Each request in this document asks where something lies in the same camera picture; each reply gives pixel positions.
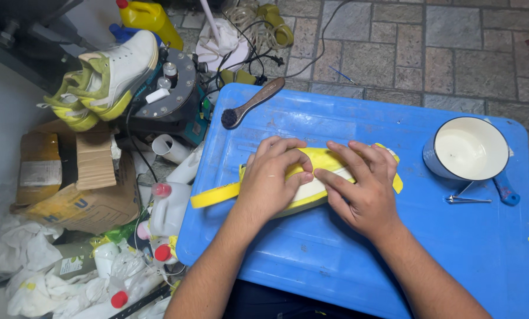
white pipe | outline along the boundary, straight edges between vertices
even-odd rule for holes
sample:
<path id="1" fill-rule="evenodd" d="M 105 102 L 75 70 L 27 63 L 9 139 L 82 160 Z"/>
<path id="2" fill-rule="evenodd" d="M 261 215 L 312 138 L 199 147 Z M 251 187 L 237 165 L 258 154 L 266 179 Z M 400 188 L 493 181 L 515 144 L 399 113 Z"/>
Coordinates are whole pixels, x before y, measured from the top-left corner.
<path id="1" fill-rule="evenodd" d="M 207 18 L 207 22 L 210 23 L 211 31 L 213 31 L 213 37 L 215 38 L 215 41 L 219 46 L 219 31 L 218 26 L 215 25 L 215 20 L 213 19 L 213 15 L 211 15 L 210 6 L 207 4 L 207 0 L 200 0 L 202 3 L 203 11 L 205 12 L 205 17 Z"/>

finger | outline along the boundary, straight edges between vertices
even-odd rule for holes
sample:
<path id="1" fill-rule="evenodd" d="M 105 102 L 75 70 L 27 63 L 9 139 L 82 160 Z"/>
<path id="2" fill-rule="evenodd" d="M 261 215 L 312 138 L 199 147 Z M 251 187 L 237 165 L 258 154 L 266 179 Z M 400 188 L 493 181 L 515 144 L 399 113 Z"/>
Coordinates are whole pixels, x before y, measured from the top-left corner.
<path id="1" fill-rule="evenodd" d="M 396 162 L 396 159 L 394 156 L 388 151 L 386 148 L 382 148 L 378 145 L 373 145 L 374 150 L 379 152 L 386 160 L 386 176 L 388 179 L 392 182 L 394 180 L 394 176 L 396 175 L 396 167 L 398 166 L 398 163 Z"/>
<path id="2" fill-rule="evenodd" d="M 255 160 L 255 155 L 254 154 L 249 155 L 249 159 L 247 159 L 247 167 L 251 166 L 254 160 Z"/>
<path id="3" fill-rule="evenodd" d="M 296 137 L 281 139 L 270 148 L 269 153 L 271 156 L 278 156 L 286 152 L 289 148 L 304 148 L 306 145 L 306 142 L 299 140 Z"/>
<path id="4" fill-rule="evenodd" d="M 353 217 L 349 204 L 347 204 L 337 190 L 328 184 L 325 184 L 325 186 L 327 191 L 327 202 L 344 221 L 348 222 L 350 218 Z"/>
<path id="5" fill-rule="evenodd" d="M 259 147 L 257 148 L 256 157 L 263 156 L 268 150 L 270 149 L 270 146 L 281 140 L 282 138 L 278 135 L 268 137 L 261 141 L 259 144 Z"/>
<path id="6" fill-rule="evenodd" d="M 327 147 L 333 152 L 338 153 L 349 165 L 349 170 L 357 179 L 358 184 L 369 183 L 373 179 L 371 171 L 367 164 L 365 164 L 365 161 L 363 161 L 363 159 L 353 150 L 333 141 L 328 141 Z"/>
<path id="7" fill-rule="evenodd" d="M 288 152 L 278 156 L 278 160 L 282 164 L 282 170 L 286 170 L 287 167 L 294 163 L 300 163 L 304 171 L 312 172 L 314 167 L 311 165 L 310 158 L 299 149 L 291 149 Z"/>
<path id="8" fill-rule="evenodd" d="M 356 152 L 361 152 L 363 156 L 370 162 L 370 170 L 373 172 L 375 178 L 379 181 L 387 179 L 386 159 L 381 153 L 367 144 L 357 141 L 349 141 L 349 148 Z"/>
<path id="9" fill-rule="evenodd" d="M 314 175 L 325 185 L 331 186 L 341 195 L 345 196 L 349 201 L 356 202 L 356 198 L 360 196 L 360 190 L 350 181 L 345 178 L 332 173 L 325 169 L 315 169 Z"/>
<path id="10" fill-rule="evenodd" d="M 307 171 L 297 172 L 296 174 L 290 176 L 285 183 L 286 196 L 288 197 L 288 199 L 292 200 L 294 198 L 294 195 L 296 195 L 296 191 L 298 190 L 298 187 L 300 187 L 300 185 L 309 183 L 313 179 L 314 174 Z"/>

forearm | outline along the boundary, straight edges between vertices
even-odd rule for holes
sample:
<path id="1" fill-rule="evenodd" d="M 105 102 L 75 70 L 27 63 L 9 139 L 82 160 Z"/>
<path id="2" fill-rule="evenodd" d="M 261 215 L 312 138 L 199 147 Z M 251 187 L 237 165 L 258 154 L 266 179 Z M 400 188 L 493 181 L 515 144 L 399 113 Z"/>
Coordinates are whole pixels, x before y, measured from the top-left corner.
<path id="1" fill-rule="evenodd" d="M 221 318 L 245 250 L 258 229 L 228 217 L 184 277 L 164 318 Z"/>
<path id="2" fill-rule="evenodd" d="M 417 318 L 491 318 L 404 225 L 374 244 L 400 282 Z"/>

blue paintbrush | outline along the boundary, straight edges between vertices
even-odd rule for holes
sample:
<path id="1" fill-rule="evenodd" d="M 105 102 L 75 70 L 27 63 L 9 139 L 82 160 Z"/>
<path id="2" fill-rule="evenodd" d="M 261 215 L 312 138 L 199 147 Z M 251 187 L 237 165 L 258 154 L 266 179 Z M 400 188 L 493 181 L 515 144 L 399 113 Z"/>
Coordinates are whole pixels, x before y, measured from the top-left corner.
<path id="1" fill-rule="evenodd" d="M 352 79 L 348 78 L 345 74 L 339 72 L 338 70 L 334 69 L 331 65 L 329 65 L 330 68 L 332 68 L 333 71 L 336 71 L 337 73 L 339 73 L 341 76 L 343 76 L 344 78 L 348 79 L 349 81 L 351 81 L 351 83 L 355 84 L 355 85 L 358 85 L 357 83 L 355 83 Z"/>

red bottle cap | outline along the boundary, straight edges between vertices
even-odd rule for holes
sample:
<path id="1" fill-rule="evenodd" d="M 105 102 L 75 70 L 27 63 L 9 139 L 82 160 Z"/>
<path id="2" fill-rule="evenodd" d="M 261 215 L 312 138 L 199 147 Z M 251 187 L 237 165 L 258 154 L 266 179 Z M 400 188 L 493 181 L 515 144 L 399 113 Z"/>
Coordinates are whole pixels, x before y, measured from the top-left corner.
<path id="1" fill-rule="evenodd" d="M 125 9 L 128 6 L 127 0 L 117 0 L 117 6 L 120 9 Z"/>
<path id="2" fill-rule="evenodd" d="M 158 261 L 165 262 L 168 259 L 172 258 L 172 252 L 170 251 L 170 246 L 168 245 L 160 245 L 155 250 L 155 258 Z"/>
<path id="3" fill-rule="evenodd" d="M 172 187 L 164 183 L 154 183 L 151 192 L 155 196 L 169 197 L 170 193 L 172 193 Z"/>
<path id="4" fill-rule="evenodd" d="M 121 308 L 127 303 L 127 301 L 128 297 L 125 291 L 119 291 L 111 297 L 111 305 L 113 308 Z"/>

